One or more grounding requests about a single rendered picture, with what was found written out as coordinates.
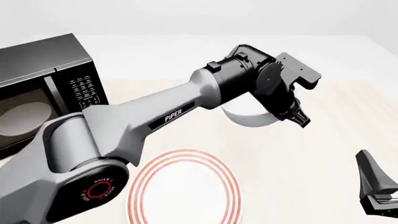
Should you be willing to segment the white plate with red rings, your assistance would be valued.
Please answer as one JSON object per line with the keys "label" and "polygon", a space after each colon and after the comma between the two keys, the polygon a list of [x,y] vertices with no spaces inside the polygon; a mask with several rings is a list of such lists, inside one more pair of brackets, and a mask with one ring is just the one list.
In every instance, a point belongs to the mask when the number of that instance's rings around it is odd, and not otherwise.
{"label": "white plate with red rings", "polygon": [[220,158],[165,152],[141,167],[126,195],[128,224],[241,224],[243,192]]}

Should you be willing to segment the black microwave oven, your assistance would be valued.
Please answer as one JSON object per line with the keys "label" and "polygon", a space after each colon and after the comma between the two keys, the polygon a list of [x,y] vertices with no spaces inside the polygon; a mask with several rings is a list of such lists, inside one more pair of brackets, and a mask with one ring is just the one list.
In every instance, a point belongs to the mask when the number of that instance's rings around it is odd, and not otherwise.
{"label": "black microwave oven", "polygon": [[[31,102],[51,107],[47,121],[109,103],[95,63],[75,35],[0,49],[0,116]],[[0,136],[0,160],[21,151],[39,128],[21,136]]]}

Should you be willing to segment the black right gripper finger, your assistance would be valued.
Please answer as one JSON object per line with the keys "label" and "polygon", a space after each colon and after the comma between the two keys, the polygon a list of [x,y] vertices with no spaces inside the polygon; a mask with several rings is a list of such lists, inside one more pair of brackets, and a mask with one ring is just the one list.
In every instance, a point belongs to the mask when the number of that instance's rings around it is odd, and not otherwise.
{"label": "black right gripper finger", "polygon": [[360,179],[360,199],[368,195],[390,195],[398,191],[398,183],[379,167],[370,152],[365,149],[359,151],[356,162]]}

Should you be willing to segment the pale bowl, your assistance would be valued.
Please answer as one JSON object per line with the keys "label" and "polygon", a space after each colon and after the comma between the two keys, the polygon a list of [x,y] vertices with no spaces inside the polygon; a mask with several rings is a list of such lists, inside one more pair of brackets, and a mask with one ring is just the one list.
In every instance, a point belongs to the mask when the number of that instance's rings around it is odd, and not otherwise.
{"label": "pale bowl", "polygon": [[21,136],[39,128],[52,114],[51,107],[43,102],[17,106],[0,116],[0,136]]}

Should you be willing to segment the white bowl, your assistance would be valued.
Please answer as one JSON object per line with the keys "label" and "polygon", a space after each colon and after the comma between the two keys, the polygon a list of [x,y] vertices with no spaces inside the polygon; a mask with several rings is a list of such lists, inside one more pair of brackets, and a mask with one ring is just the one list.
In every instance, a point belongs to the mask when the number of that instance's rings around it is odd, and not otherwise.
{"label": "white bowl", "polygon": [[245,93],[221,106],[224,114],[234,123],[246,127],[263,127],[279,121],[250,93]]}

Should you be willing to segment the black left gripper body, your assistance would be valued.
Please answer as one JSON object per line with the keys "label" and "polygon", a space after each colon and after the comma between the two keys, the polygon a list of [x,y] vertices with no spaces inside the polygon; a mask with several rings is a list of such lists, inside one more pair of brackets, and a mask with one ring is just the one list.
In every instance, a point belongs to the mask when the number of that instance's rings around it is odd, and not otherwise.
{"label": "black left gripper body", "polygon": [[274,113],[274,116],[280,121],[289,120],[296,123],[301,128],[306,127],[310,122],[310,118],[303,112],[300,106],[300,100],[294,98],[293,103],[287,109]]}

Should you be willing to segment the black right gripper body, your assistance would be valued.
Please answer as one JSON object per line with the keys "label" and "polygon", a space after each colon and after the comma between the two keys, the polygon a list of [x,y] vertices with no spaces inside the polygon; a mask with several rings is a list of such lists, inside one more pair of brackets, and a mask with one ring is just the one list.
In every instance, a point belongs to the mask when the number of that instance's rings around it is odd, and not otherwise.
{"label": "black right gripper body", "polygon": [[368,195],[360,200],[360,204],[367,215],[398,217],[398,198]]}

